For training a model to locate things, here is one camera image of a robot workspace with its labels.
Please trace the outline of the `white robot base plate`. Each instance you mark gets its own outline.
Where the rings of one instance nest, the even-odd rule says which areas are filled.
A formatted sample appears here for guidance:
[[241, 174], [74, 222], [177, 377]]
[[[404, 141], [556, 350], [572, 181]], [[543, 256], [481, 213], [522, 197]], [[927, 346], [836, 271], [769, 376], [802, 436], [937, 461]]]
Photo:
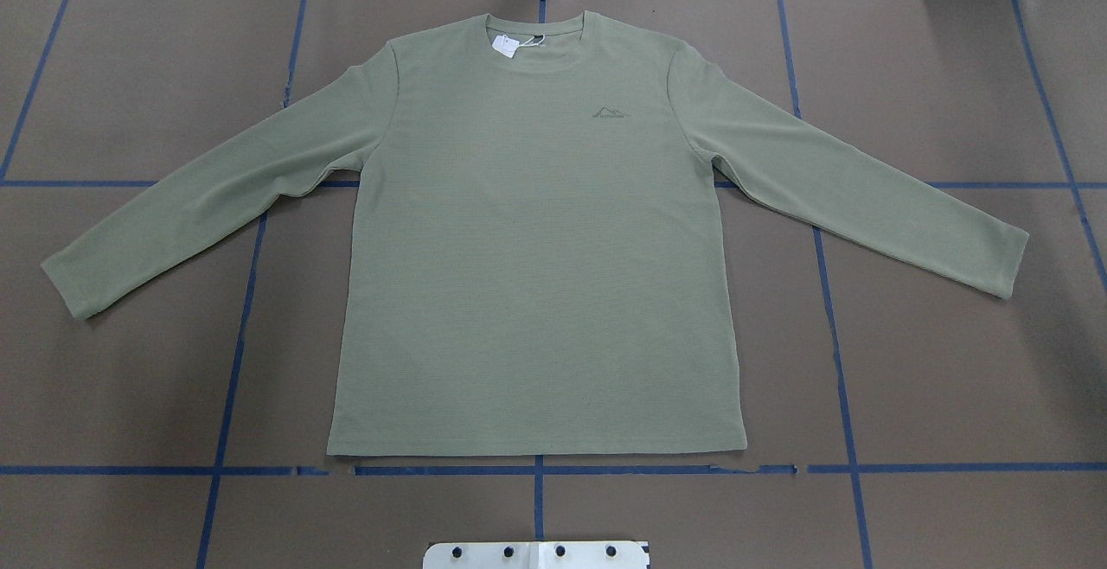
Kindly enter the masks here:
[[423, 568], [649, 568], [649, 546], [633, 540], [439, 542]]

